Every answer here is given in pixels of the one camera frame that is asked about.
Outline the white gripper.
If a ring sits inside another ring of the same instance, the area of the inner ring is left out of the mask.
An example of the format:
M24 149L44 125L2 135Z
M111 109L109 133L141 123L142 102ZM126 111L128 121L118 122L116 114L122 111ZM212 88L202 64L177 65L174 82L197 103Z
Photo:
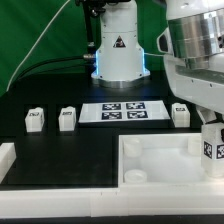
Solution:
M209 68L202 70L187 69L181 59L165 54L164 67L173 94L199 105L203 124L214 122L215 112L224 114L224 54L210 57Z

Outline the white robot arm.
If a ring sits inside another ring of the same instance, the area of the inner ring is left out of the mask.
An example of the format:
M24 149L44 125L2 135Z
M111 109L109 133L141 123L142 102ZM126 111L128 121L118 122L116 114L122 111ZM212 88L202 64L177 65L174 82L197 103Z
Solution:
M224 116L224 0L155 0L166 7L157 38L173 94L210 119ZM150 76L138 43L135 0L103 0L95 83L127 88Z

